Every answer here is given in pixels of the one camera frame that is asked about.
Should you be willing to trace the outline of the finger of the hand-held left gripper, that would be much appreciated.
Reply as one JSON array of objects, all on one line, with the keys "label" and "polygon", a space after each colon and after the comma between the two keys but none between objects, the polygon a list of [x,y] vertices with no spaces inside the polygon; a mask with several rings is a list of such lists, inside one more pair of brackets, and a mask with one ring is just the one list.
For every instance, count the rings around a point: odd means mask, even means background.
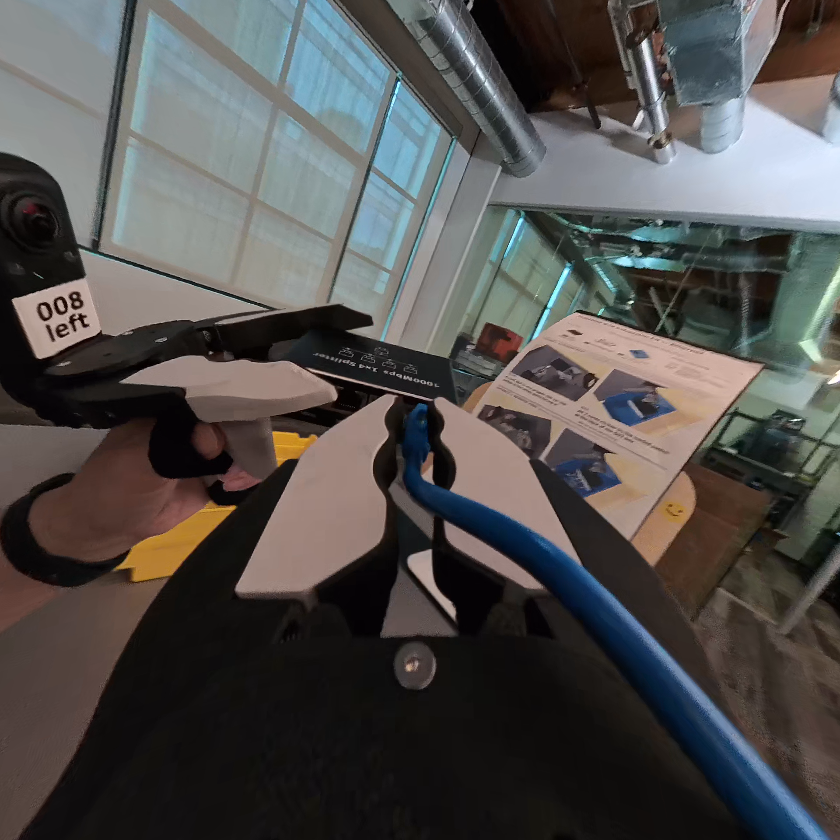
[{"label": "finger of the hand-held left gripper", "polygon": [[200,422],[222,428],[234,464],[257,480],[277,468],[270,419],[338,398],[333,385],[288,361],[176,358],[133,373],[124,382],[182,390]]}]

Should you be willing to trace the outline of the chrome sprinkler pipe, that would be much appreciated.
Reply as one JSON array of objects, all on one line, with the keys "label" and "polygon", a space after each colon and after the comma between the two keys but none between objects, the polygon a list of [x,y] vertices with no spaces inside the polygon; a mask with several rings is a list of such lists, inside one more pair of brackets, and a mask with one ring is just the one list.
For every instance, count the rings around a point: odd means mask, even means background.
[{"label": "chrome sprinkler pipe", "polygon": [[636,96],[633,130],[646,139],[647,152],[658,165],[676,157],[669,128],[665,70],[657,45],[658,18],[654,2],[607,2],[612,31],[625,81]]}]

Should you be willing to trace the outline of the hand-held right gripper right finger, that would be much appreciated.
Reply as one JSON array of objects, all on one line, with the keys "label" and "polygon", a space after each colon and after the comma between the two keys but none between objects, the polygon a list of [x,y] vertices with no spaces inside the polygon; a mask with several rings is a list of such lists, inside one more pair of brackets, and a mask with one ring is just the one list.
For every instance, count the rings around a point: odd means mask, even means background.
[{"label": "hand-held right gripper right finger", "polygon": [[[580,562],[572,542],[543,491],[531,460],[493,426],[442,397],[434,400],[441,426],[440,444],[454,460],[452,479],[436,479],[440,486],[492,508],[535,531]],[[491,583],[516,585],[529,595],[549,592],[529,572],[471,534],[441,522],[442,535],[435,551],[435,576],[442,583],[447,564],[463,563],[468,571],[483,573]]]}]

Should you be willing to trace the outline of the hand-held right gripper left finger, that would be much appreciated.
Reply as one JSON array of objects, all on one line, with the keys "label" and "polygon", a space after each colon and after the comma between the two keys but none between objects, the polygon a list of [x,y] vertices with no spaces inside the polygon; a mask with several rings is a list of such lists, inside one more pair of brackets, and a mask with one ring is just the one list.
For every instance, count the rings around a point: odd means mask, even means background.
[{"label": "hand-held right gripper left finger", "polygon": [[317,586],[371,551],[385,533],[385,492],[375,457],[389,441],[383,395],[319,437],[271,513],[235,593],[244,599],[310,601]]}]

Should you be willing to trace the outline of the spiral round silver duct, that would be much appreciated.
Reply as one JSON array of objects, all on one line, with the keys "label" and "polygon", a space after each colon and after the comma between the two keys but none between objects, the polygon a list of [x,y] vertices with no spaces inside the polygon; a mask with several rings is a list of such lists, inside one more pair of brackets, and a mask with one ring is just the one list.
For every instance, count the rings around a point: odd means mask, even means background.
[{"label": "spiral round silver duct", "polygon": [[508,173],[524,178],[536,172],[546,147],[467,5],[418,1],[392,7]]}]

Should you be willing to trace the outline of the large grid window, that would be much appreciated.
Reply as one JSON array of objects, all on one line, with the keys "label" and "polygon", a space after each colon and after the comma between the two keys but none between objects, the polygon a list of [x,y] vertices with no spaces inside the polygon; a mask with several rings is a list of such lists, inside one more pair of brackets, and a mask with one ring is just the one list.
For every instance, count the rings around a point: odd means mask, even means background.
[{"label": "large grid window", "polygon": [[326,1],[134,2],[111,255],[383,339],[455,136]]}]

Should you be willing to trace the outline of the wooden display board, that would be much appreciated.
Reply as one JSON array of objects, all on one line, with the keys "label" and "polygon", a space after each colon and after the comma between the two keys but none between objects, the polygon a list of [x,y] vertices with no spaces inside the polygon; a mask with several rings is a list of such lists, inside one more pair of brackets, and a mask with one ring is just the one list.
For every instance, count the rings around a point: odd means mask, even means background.
[{"label": "wooden display board", "polygon": [[[690,510],[689,516],[684,521],[670,521],[663,516],[661,512],[662,505],[666,501],[672,500],[682,503]],[[653,510],[647,515],[631,540],[631,544],[635,547],[635,550],[640,553],[649,565],[656,566],[662,559],[667,549],[691,518],[696,509],[696,505],[697,494],[695,486],[687,472],[683,469],[658,500]]]}]

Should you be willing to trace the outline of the rectangular silver duct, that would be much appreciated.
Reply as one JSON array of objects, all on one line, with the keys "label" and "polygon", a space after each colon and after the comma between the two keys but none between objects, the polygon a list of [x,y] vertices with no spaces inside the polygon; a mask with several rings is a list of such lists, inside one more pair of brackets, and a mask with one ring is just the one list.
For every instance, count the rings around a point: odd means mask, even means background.
[{"label": "rectangular silver duct", "polygon": [[657,6],[677,102],[700,108],[700,149],[719,154],[743,131],[746,2],[659,1]]}]

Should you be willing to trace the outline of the black wristband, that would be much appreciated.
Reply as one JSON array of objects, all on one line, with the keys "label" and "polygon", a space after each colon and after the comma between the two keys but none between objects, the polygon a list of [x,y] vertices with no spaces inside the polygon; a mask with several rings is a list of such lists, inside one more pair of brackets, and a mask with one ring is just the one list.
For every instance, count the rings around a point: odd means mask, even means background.
[{"label": "black wristband", "polygon": [[116,570],[131,552],[128,550],[109,560],[88,563],[49,553],[38,544],[28,522],[35,501],[66,486],[73,477],[72,473],[59,474],[37,484],[6,509],[1,524],[2,549],[16,572],[31,581],[61,589],[87,585]]}]

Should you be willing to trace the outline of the yellow plastic bin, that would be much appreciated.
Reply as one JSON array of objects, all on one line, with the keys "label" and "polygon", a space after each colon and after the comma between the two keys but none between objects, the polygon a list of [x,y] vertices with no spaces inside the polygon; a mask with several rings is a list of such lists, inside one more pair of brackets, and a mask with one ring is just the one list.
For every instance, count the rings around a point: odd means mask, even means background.
[{"label": "yellow plastic bin", "polygon": [[[302,437],[287,432],[272,434],[277,466],[298,459],[315,443],[317,436]],[[144,540],[133,548],[117,571],[127,572],[132,583],[168,578],[182,565],[197,545],[236,509],[208,502],[199,512],[170,531]]]}]

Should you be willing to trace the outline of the printed instruction sheet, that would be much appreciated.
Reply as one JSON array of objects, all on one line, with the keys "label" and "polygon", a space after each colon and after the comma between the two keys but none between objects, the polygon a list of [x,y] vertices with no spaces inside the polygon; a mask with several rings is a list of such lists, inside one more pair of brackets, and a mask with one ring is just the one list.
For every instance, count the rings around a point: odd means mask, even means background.
[{"label": "printed instruction sheet", "polygon": [[763,369],[577,311],[523,348],[474,414],[631,539]]}]

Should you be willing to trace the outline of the person's left hand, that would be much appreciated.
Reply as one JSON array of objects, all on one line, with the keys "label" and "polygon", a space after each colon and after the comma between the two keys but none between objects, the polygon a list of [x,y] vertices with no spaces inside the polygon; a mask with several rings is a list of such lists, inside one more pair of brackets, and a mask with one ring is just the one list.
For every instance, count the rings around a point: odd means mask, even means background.
[{"label": "person's left hand", "polygon": [[209,502],[204,478],[170,479],[149,460],[154,421],[115,427],[66,485],[39,496],[28,525],[38,546],[100,563],[172,530]]}]

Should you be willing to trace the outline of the black ethernet splitter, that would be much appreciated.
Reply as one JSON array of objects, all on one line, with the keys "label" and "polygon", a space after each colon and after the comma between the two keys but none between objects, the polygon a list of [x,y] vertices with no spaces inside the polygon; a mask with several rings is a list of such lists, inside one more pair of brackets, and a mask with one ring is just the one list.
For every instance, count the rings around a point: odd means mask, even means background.
[{"label": "black ethernet splitter", "polygon": [[442,397],[457,404],[452,365],[446,358],[329,329],[311,329],[299,339],[273,344],[269,361],[288,361],[330,383],[331,403],[292,416],[330,427],[381,396],[409,405]]}]

